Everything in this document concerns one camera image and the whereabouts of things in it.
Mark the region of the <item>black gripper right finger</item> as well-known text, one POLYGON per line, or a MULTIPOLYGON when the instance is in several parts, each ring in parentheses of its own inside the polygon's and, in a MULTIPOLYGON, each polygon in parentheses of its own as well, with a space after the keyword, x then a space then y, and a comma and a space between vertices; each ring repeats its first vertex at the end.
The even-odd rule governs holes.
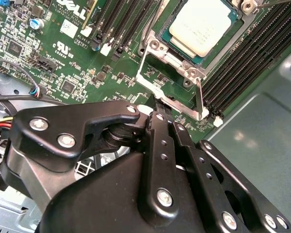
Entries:
POLYGON ((211 142, 193 142, 164 114, 171 150, 167 166, 166 210, 173 211, 167 233, 291 233, 288 219, 211 142))

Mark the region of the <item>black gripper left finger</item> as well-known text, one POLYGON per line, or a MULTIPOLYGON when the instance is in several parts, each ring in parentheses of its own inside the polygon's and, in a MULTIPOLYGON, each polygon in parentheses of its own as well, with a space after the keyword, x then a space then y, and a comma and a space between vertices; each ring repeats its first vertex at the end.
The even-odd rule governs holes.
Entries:
POLYGON ((10 172, 42 211, 42 205, 72 183, 133 152, 171 147, 167 106, 160 100, 125 100, 24 109, 10 132, 10 172))

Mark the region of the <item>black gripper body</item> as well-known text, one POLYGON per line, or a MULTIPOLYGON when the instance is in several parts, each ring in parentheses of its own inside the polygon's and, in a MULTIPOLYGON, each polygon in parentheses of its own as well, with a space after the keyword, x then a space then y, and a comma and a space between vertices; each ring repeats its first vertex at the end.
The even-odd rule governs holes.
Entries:
POLYGON ((165 233, 167 166, 154 134, 133 152, 62 189, 42 205, 38 233, 165 233))

